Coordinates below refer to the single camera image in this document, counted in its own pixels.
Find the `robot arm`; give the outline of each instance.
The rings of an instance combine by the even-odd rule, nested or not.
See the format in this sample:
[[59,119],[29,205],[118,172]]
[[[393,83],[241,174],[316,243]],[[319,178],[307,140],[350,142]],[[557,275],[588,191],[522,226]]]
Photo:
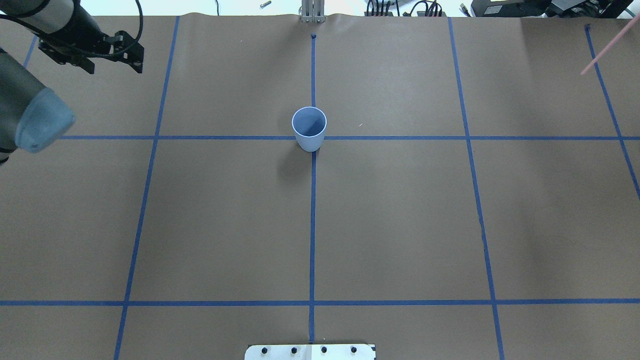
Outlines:
[[75,121],[71,109],[0,48],[0,163],[16,148],[38,152]]
[[[145,49],[138,43],[143,17],[139,0],[140,30],[136,38],[126,31],[110,37],[103,33],[80,0],[0,0],[2,19],[17,22],[40,37],[38,48],[59,64],[70,63],[93,74],[89,58],[107,58],[129,64],[142,73]],[[110,54],[111,47],[115,53]]]
[[[40,37],[38,48],[59,64],[70,63],[93,74],[89,58],[120,61],[142,73],[144,47],[126,31],[103,33],[79,0],[0,0],[0,19],[17,22]],[[0,165],[21,148],[38,152],[73,125],[71,109],[0,48]]]

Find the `grid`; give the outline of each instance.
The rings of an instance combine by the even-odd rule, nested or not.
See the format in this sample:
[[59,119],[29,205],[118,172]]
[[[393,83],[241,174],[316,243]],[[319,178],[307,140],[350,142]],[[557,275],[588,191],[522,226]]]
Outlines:
[[[118,336],[116,339],[114,360],[119,359],[120,349],[122,346],[123,335],[126,331],[127,312],[130,307],[252,307],[252,306],[296,306],[307,307],[308,318],[308,336],[309,342],[316,341],[314,334],[315,330],[315,310],[318,306],[491,306],[493,314],[493,322],[495,326],[495,338],[496,345],[500,359],[505,359],[504,347],[502,342],[502,332],[500,329],[500,317],[498,306],[508,305],[551,305],[551,304],[640,304],[639,298],[593,298],[593,299],[498,299],[495,294],[495,288],[493,284],[493,274],[490,260],[490,249],[487,243],[487,234],[485,231],[483,207],[481,202],[481,185],[478,183],[476,174],[476,165],[474,161],[474,151],[472,143],[475,141],[612,141],[619,142],[625,163],[627,164],[630,180],[633,182],[637,196],[640,199],[640,188],[637,182],[632,162],[630,160],[626,143],[627,141],[638,141],[640,136],[623,136],[616,119],[616,115],[607,93],[604,79],[600,73],[598,64],[595,65],[595,71],[602,88],[605,102],[608,110],[611,114],[611,120],[614,124],[617,136],[474,136],[471,135],[468,119],[467,109],[465,106],[465,99],[463,93],[463,83],[461,80],[460,68],[458,65],[458,54],[456,51],[456,40],[454,34],[454,27],[452,20],[449,19],[449,34],[451,40],[451,51],[454,60],[454,69],[456,75],[457,89],[460,100],[460,110],[462,114],[462,121],[464,127],[464,136],[327,136],[327,141],[384,141],[384,140],[425,140],[425,141],[437,141],[437,140],[457,140],[464,141],[466,143],[468,162],[470,168],[470,175],[473,183],[473,191],[475,197],[476,210],[478,220],[480,223],[480,239],[483,244],[484,263],[486,267],[486,276],[489,288],[489,299],[473,299],[473,300],[316,300],[315,294],[315,249],[316,249],[316,183],[317,183],[317,163],[322,161],[322,157],[318,153],[311,154],[311,188],[310,188],[310,258],[309,258],[309,294],[308,300],[249,300],[249,301],[182,301],[182,300],[167,300],[167,301],[140,301],[131,300],[131,289],[134,279],[134,271],[136,268],[136,260],[138,257],[138,248],[140,246],[140,238],[143,230],[143,224],[145,219],[145,212],[147,208],[147,199],[149,188],[152,183],[152,175],[154,170],[154,160],[156,156],[156,150],[159,141],[170,140],[274,140],[274,141],[293,141],[293,136],[207,136],[207,135],[160,135],[160,129],[163,119],[164,104],[166,99],[166,93],[170,82],[173,53],[175,50],[175,44],[177,35],[179,32],[180,17],[175,18],[175,25],[173,29],[173,38],[169,54],[168,63],[166,66],[166,74],[164,78],[164,86],[162,92],[162,99],[157,116],[157,123],[155,133],[152,136],[129,136],[129,135],[68,135],[63,136],[61,140],[152,140],[152,150],[150,153],[150,159],[148,161],[148,170],[145,180],[145,187],[142,197],[142,203],[140,206],[140,216],[138,220],[138,227],[136,231],[133,252],[131,256],[131,264],[129,267],[129,275],[127,278],[127,285],[125,290],[125,296],[122,301],[91,301],[91,300],[0,300],[0,306],[108,306],[108,307],[121,307],[122,315],[120,318],[120,326],[118,328]],[[585,27],[586,44],[591,51],[591,56],[595,57],[593,44],[591,41],[591,34],[589,26]],[[311,34],[310,46],[311,46],[311,104],[316,105],[316,41],[318,40],[315,34]],[[25,66],[27,65],[31,53],[35,46],[35,38],[31,43],[28,55],[25,59]]]

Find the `blue painter's tape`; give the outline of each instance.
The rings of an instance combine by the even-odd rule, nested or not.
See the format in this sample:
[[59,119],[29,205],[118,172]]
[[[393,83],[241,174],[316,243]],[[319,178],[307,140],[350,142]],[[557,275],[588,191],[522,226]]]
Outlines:
[[640,304],[640,299],[513,299],[496,300],[497,305],[553,305],[553,304]]
[[33,49],[36,47],[36,42],[38,42],[38,37],[33,35],[33,39],[31,40],[31,46],[29,46],[29,51],[27,52],[27,56],[24,58],[24,63],[22,63],[22,67],[26,68],[29,65],[29,60],[31,60],[31,54],[33,54]]
[[466,140],[465,136],[326,136],[325,140]]
[[[471,178],[474,184],[474,194],[476,196],[476,209],[478,213],[478,221],[480,222],[480,231],[482,236],[483,248],[484,248],[484,264],[486,267],[486,276],[489,283],[489,294],[491,295],[491,300],[495,302],[495,288],[493,287],[493,274],[491,270],[491,260],[489,257],[489,246],[486,241],[486,230],[484,227],[484,217],[482,212],[482,204],[480,202],[480,191],[478,189],[478,182],[476,176],[476,165],[474,163],[474,153],[473,148],[471,148],[471,139],[469,133],[469,125],[467,121],[467,109],[465,106],[465,97],[462,91],[462,80],[460,78],[460,66],[458,65],[458,52],[456,51],[456,37],[453,31],[453,23],[451,22],[451,18],[449,20],[449,36],[451,38],[451,51],[453,54],[453,64],[456,71],[456,82],[458,84],[458,97],[460,98],[460,110],[462,113],[462,122],[465,128],[465,136],[467,137],[467,152],[469,156],[469,165],[471,167]],[[498,316],[498,307],[493,304],[493,322],[495,326],[495,337],[498,345],[498,354],[500,355],[500,360],[504,360],[504,347],[502,346],[502,332],[500,331],[500,318]]]
[[316,106],[316,34],[311,34],[311,106]]
[[[593,50],[593,43],[591,41],[591,33],[590,33],[590,25],[584,26],[584,32],[587,35],[587,43],[589,44],[589,51],[591,51],[591,58],[595,59],[596,54]],[[627,152],[627,146],[625,145],[625,141],[622,137],[622,132],[620,131],[620,126],[618,125],[618,119],[616,118],[616,113],[613,111],[613,105],[611,104],[611,99],[609,98],[609,93],[607,91],[607,87],[605,86],[604,79],[602,78],[602,73],[600,72],[600,67],[596,62],[594,65],[596,70],[596,75],[598,76],[598,80],[600,82],[600,87],[602,88],[602,93],[604,94],[604,99],[607,102],[607,107],[609,108],[609,114],[611,115],[611,120],[613,121],[613,126],[616,128],[616,133],[618,134],[618,140],[620,141],[620,147],[622,148],[622,154],[625,157],[625,161],[627,162],[627,168],[629,169],[629,174],[631,175],[631,181],[633,181],[634,188],[636,189],[636,195],[638,199],[640,199],[640,186],[638,186],[638,180],[636,177],[636,173],[634,172],[634,167],[631,164],[631,159],[629,158],[629,153]]]
[[58,140],[153,140],[153,135],[63,135]]
[[309,245],[309,342],[315,340],[316,309],[316,179],[317,151],[311,153],[311,214]]
[[0,300],[0,306],[124,306],[124,301]]
[[158,140],[295,140],[295,136],[160,135]]
[[306,300],[255,300],[255,301],[129,301],[129,306],[210,306],[210,307],[252,307],[252,306],[309,306]]
[[122,347],[122,336],[124,335],[124,327],[127,321],[127,303],[131,297],[131,286],[133,284],[133,274],[136,269],[136,260],[138,258],[138,247],[140,246],[140,236],[142,235],[142,224],[145,219],[145,212],[147,210],[147,199],[149,195],[149,187],[151,185],[151,175],[154,171],[154,162],[156,159],[156,150],[158,145],[158,135],[160,134],[160,126],[162,125],[162,116],[164,112],[164,101],[166,99],[166,91],[169,86],[169,78],[171,76],[171,66],[173,63],[173,53],[175,50],[175,41],[178,36],[178,27],[180,24],[180,17],[175,17],[175,24],[173,26],[173,38],[171,42],[171,50],[169,52],[169,61],[166,66],[166,73],[164,75],[164,86],[162,91],[162,98],[160,100],[160,109],[158,111],[158,118],[156,122],[156,135],[154,138],[153,146],[151,147],[151,155],[149,157],[149,166],[147,169],[147,180],[145,181],[145,190],[142,195],[142,204],[140,206],[140,217],[138,218],[138,228],[136,230],[136,239],[133,244],[133,252],[131,254],[131,264],[129,265],[129,276],[127,278],[127,288],[125,290],[124,301],[125,306],[122,307],[122,316],[120,318],[120,326],[118,328],[118,337],[116,339],[116,348],[113,355],[114,360],[118,360],[120,357],[120,348]]
[[316,306],[467,306],[492,305],[491,300],[317,300]]

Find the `black cable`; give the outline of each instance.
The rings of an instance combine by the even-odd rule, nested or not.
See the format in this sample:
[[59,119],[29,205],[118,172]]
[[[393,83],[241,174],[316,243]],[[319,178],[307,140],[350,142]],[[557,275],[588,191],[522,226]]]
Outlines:
[[[24,26],[25,28],[34,31],[36,33],[36,35],[38,35],[42,40],[48,41],[48,42],[52,42],[54,45],[57,46],[62,46],[62,47],[66,47],[67,49],[78,53],[80,55],[86,56],[87,58],[102,58],[102,59],[112,59],[114,57],[120,56],[125,54],[130,48],[132,48],[134,45],[136,45],[138,43],[138,41],[140,41],[140,37],[142,36],[142,27],[143,27],[143,16],[142,16],[142,5],[140,5],[140,0],[135,0],[136,1],[136,5],[138,5],[138,13],[140,16],[140,25],[138,28],[138,34],[136,35],[136,38],[134,39],[133,43],[129,44],[127,47],[125,47],[124,49],[113,53],[113,54],[99,54],[99,53],[94,53],[91,51],[85,51],[82,49],[78,49],[77,47],[67,44],[64,41],[60,41],[52,36],[50,36],[49,34],[45,33],[44,31],[42,31],[41,29],[36,28],[35,26],[32,26],[30,24],[27,24],[26,22],[20,20],[20,19],[16,19],[15,17],[9,16],[9,15],[2,15],[0,14],[0,19],[5,19],[5,20],[9,20],[9,21],[13,21],[16,24],[20,24],[22,26]],[[80,6],[80,0],[73,0],[74,2],[74,6]]]
[[413,8],[411,8],[411,11],[409,12],[409,16],[413,15],[413,11],[415,10],[415,7],[418,6],[418,4],[425,4],[425,13],[429,11],[429,3],[431,3],[431,1],[425,1],[425,0],[421,0],[418,1],[417,3],[415,3],[415,5],[413,6]]
[[442,5],[438,4],[435,0],[433,3],[433,14],[431,16],[440,17],[442,16]]
[[431,6],[429,6],[428,14],[425,14],[425,16],[437,17],[438,16],[438,7],[440,7],[440,11],[442,11],[442,6],[440,6],[440,4],[438,4],[438,0],[433,0],[433,4],[431,4]]
[[465,14],[466,17],[471,17],[471,14],[469,13],[469,10],[467,9],[467,7],[465,6],[464,3],[460,4],[460,11]]

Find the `metal bracket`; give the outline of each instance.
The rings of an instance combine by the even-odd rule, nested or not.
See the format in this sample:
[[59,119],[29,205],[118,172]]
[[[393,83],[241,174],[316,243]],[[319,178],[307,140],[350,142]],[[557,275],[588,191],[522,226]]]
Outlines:
[[253,345],[244,360],[376,360],[370,344]]
[[324,0],[302,0],[300,20],[318,24],[324,22],[326,20],[324,16]]

